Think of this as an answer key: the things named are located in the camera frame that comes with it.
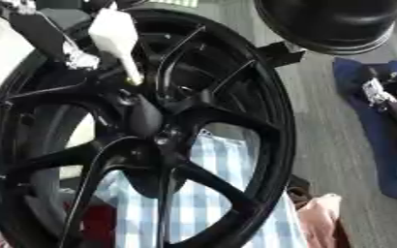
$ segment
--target pink fabric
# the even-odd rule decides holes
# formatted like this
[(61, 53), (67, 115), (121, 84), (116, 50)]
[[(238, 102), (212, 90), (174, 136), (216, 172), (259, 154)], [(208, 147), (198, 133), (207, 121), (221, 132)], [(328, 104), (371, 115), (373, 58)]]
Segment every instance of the pink fabric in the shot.
[(312, 199), (298, 210), (309, 248), (336, 248), (334, 232), (341, 200), (340, 196), (328, 194)]

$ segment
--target blue cloth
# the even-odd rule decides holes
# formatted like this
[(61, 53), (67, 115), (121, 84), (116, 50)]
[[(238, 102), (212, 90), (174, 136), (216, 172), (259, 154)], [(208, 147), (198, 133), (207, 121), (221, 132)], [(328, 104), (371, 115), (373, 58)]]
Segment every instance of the blue cloth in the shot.
[[(192, 149), (192, 160), (245, 190), (254, 166), (245, 141), (201, 134)], [(157, 223), (157, 201), (141, 196), (121, 172), (112, 172), (96, 195), (117, 208), (116, 248), (153, 248)], [(218, 221), (230, 203), (219, 193), (188, 181), (175, 194), (170, 216), (170, 242), (185, 240)], [(297, 213), (284, 194), (273, 213), (244, 247), (307, 248)]]
[[(353, 87), (353, 80), (362, 66), (363, 64), (357, 61), (343, 58), (335, 59), (333, 63), (334, 76), (340, 92), (347, 92), (348, 88)], [(373, 66), (385, 66), (388, 70), (397, 72), (397, 61)], [(382, 193), (397, 199), (397, 140), (393, 137), (392, 127), (385, 119), (387, 117), (377, 113), (367, 103), (360, 101), (353, 95), (345, 93), (342, 93), (342, 95), (356, 111), (366, 138), (371, 144)]]

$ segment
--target gray floor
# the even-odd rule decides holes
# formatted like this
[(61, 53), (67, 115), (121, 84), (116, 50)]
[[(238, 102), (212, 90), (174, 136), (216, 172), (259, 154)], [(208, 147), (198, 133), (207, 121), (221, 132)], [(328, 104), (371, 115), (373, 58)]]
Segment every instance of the gray floor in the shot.
[[(257, 46), (281, 39), (257, 17), (249, 0), (200, 0), (180, 8), (220, 21)], [(397, 26), (391, 41), (353, 58), (381, 63), (397, 59)], [(342, 215), (353, 247), (397, 248), (397, 201), (381, 195), (372, 152), (354, 112), (337, 96), (333, 57), (308, 53), (302, 63), (279, 69), (296, 114), (295, 173), (313, 183), (315, 194), (343, 197)]]

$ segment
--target blue checkered cloth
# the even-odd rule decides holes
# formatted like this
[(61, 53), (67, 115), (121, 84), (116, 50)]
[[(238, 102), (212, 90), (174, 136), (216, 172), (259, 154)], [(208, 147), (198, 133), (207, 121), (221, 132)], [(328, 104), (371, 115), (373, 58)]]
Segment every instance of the blue checkered cloth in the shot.
[[(201, 134), (191, 159), (240, 190), (249, 183), (251, 163), (243, 140)], [(101, 182), (96, 195), (117, 208), (116, 248), (154, 248), (157, 201), (140, 195), (123, 173), (114, 171)], [(230, 202), (216, 191), (187, 181), (175, 194), (170, 215), (170, 242), (179, 242), (203, 231), (230, 210)], [(273, 213), (246, 248), (306, 248), (293, 204), (284, 194)]]

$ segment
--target white spray nozzle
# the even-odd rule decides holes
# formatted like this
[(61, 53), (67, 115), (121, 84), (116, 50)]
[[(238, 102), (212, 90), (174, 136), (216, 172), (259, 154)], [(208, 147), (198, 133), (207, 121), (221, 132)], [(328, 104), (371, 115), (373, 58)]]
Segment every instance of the white spray nozzle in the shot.
[(131, 15), (112, 9), (101, 9), (88, 32), (99, 50), (120, 59), (133, 84), (142, 83), (142, 76), (131, 54), (138, 41)]

